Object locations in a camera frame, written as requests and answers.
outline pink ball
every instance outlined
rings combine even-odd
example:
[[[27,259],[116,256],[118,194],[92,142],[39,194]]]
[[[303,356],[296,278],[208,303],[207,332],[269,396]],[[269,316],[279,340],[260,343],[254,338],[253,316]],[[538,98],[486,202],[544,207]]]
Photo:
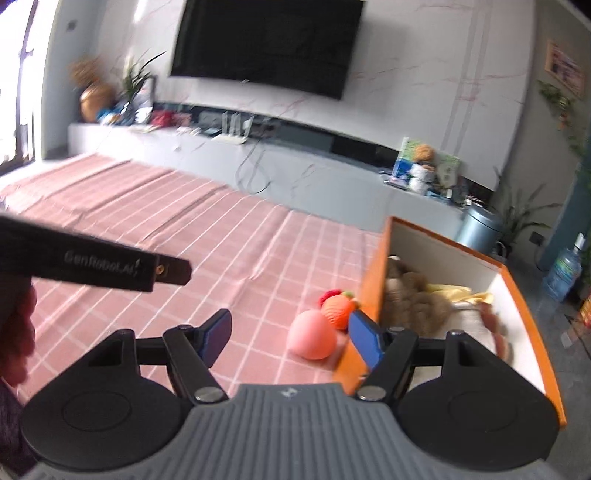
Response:
[[[300,313],[287,335],[287,349],[308,360],[320,360],[336,349],[336,331],[319,310]]]

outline orange knitted toy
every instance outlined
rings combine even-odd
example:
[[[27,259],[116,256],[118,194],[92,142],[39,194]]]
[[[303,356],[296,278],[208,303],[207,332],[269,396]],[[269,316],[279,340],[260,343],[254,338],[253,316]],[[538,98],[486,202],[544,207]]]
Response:
[[[337,330],[346,330],[349,326],[349,315],[356,308],[354,300],[344,295],[335,295],[324,301],[322,313]]]

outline dark floor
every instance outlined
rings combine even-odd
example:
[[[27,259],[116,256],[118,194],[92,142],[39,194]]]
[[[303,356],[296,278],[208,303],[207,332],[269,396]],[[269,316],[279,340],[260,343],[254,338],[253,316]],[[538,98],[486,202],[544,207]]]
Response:
[[[540,288],[542,274],[534,267],[514,261],[509,269],[537,321],[566,411],[568,425],[558,435],[548,462],[566,480],[588,480],[591,478],[591,333],[583,337],[584,343],[565,349],[560,335],[569,328],[565,315],[574,316],[574,307],[547,297]]]

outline hand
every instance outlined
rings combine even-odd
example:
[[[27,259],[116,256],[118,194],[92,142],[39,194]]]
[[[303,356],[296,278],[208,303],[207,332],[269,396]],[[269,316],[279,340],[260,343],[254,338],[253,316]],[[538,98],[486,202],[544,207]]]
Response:
[[[35,328],[31,315],[37,304],[37,293],[31,288],[0,329],[0,377],[16,387],[27,379],[27,357],[35,350]]]

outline gray gripper housing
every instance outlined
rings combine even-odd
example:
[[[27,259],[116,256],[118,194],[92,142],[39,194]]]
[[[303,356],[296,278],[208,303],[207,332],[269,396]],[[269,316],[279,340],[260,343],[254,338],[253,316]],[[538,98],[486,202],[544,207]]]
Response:
[[[448,465],[411,443],[386,405],[354,400],[344,394],[339,384],[242,385],[229,401],[192,409],[178,435],[165,448],[135,465],[110,472],[81,473],[40,463],[24,478],[560,479],[542,460],[498,473]]]

